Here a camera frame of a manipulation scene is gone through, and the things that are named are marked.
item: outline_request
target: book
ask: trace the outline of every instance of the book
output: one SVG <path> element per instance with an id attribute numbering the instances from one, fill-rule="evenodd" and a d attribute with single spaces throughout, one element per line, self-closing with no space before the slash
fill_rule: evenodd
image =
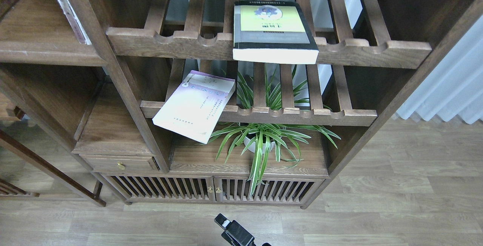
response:
<path id="1" fill-rule="evenodd" d="M 191 71 L 152 122 L 206 144 L 234 91 L 233 79 Z"/>
<path id="2" fill-rule="evenodd" d="M 319 49 L 295 2 L 237 1 L 233 59 L 279 64 L 315 64 Z"/>

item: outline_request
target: white flower pot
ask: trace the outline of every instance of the white flower pot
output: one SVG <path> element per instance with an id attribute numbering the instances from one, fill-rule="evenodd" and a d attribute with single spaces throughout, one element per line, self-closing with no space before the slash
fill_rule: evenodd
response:
<path id="1" fill-rule="evenodd" d="M 247 144 L 250 142 L 250 140 L 251 140 L 251 138 L 245 137 L 245 139 L 243 140 L 243 143 L 245 144 L 245 146 L 247 146 Z M 275 142 L 274 141 L 271 142 L 270 151 L 273 150 L 273 148 L 275 148 Z M 255 142 L 253 142 L 250 146 L 248 146 L 248 150 L 252 153 L 255 153 Z M 262 146 L 262 154 L 264 154 L 264 153 L 265 153 L 265 143 Z"/>

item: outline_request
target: brass knob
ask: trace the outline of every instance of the brass knob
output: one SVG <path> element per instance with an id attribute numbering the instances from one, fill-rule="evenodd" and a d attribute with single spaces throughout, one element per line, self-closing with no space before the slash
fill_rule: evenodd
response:
<path id="1" fill-rule="evenodd" d="M 119 167 L 119 170 L 126 170 L 126 166 L 120 161 L 117 162 L 117 167 Z"/>

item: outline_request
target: slatted cabinet door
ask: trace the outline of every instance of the slatted cabinet door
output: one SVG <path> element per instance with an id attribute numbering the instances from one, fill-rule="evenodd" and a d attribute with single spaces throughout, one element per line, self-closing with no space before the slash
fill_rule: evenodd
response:
<path id="1" fill-rule="evenodd" d="M 272 203 L 302 205 L 324 179 L 264 179 L 249 196 L 245 177 L 215 177 L 216 200 L 221 203 Z"/>
<path id="2" fill-rule="evenodd" d="M 160 177 L 152 175 L 116 175 L 104 177 L 127 201 L 214 203 L 213 177 Z"/>

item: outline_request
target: potted plant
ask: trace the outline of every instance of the potted plant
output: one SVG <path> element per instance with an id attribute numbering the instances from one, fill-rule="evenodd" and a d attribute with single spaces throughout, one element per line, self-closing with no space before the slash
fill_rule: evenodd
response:
<path id="1" fill-rule="evenodd" d="M 292 70 L 292 79 L 295 76 L 296 67 Z M 266 88 L 266 105 L 273 110 L 281 109 L 281 84 L 278 83 L 274 87 L 272 87 L 272 81 L 275 72 L 271 76 L 270 80 L 267 79 L 267 72 L 265 72 L 265 88 Z M 243 108 L 251 108 L 253 105 L 253 90 L 248 85 L 247 81 L 243 76 L 238 73 L 238 91 L 237 97 L 241 101 Z M 307 88 L 307 81 L 303 81 L 300 85 L 296 86 L 293 89 L 294 98 L 302 92 L 302 90 Z M 295 103 L 308 103 L 309 98 L 302 98 L 299 100 L 295 100 Z M 275 160 L 276 162 L 280 162 L 280 160 L 294 162 L 292 167 L 295 167 L 301 160 L 302 154 L 300 151 L 299 142 L 308 144 L 309 142 L 307 139 L 311 138 L 310 136 L 300 133 L 299 131 L 295 131 L 294 129 L 306 129 L 310 131 L 318 131 L 337 148 L 336 143 L 332 139 L 338 138 L 340 139 L 337 134 L 333 133 L 329 129 L 325 128 L 324 126 L 320 125 L 293 125 L 293 124 L 269 124 L 269 123 L 249 123 L 249 124 L 240 124 L 240 123 L 229 123 L 227 127 L 224 129 L 215 131 L 211 134 L 210 140 L 211 141 L 219 138 L 220 136 L 225 135 L 223 141 L 220 144 L 220 148 L 218 149 L 218 153 L 216 154 L 216 160 L 221 155 L 221 152 L 225 145 L 228 144 L 228 141 L 233 138 L 231 142 L 228 152 L 226 154 L 225 163 L 228 161 L 229 156 L 233 149 L 242 143 L 245 142 L 245 148 L 241 152 L 246 152 L 249 146 L 254 145 L 254 157 L 252 162 L 252 168 L 250 170 L 250 175 L 248 180 L 251 180 L 251 187 L 249 196 L 252 196 L 255 192 L 256 187 L 262 182 L 262 177 L 265 172 L 265 168 L 267 167 L 269 152 L 272 148 L 275 149 Z M 290 150 L 287 146 L 287 143 L 292 143 L 295 148 L 297 149 L 298 156 L 295 156 L 294 152 Z M 281 150 L 285 148 L 291 158 L 282 158 Z"/>

